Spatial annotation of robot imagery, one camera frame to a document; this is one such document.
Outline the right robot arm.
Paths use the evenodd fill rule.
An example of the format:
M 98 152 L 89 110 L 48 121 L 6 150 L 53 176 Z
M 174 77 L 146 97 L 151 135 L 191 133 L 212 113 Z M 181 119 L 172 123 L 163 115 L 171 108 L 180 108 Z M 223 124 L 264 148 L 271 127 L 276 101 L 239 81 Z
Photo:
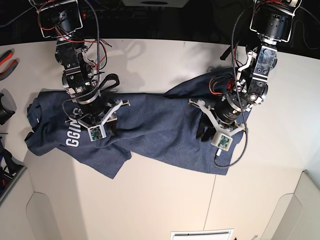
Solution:
M 102 87 L 107 81 L 114 84 L 110 91 L 120 84 L 118 75 L 112 73 L 101 80 L 101 60 L 87 57 L 87 40 L 77 39 L 75 33 L 83 27 L 81 12 L 76 0 L 31 0 L 37 12 L 37 23 L 44 38 L 55 38 L 55 59 L 64 67 L 62 84 L 69 100 L 77 103 L 80 113 L 63 110 L 70 121 L 84 127 L 91 141 L 116 134 L 119 108 L 129 105 L 125 100 L 105 101 Z

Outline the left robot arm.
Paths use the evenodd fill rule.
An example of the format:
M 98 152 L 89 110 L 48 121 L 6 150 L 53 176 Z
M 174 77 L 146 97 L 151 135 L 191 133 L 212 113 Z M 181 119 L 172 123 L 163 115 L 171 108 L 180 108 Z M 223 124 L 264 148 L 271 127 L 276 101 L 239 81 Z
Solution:
M 250 30 L 259 43 L 246 47 L 247 61 L 236 64 L 232 50 L 232 69 L 224 74 L 203 75 L 208 84 L 208 101 L 203 95 L 189 103 L 202 111 L 196 136 L 226 150 L 239 132 L 247 133 L 247 116 L 253 106 L 260 105 L 268 93 L 268 75 L 277 64 L 277 43 L 289 42 L 299 0 L 256 0 Z

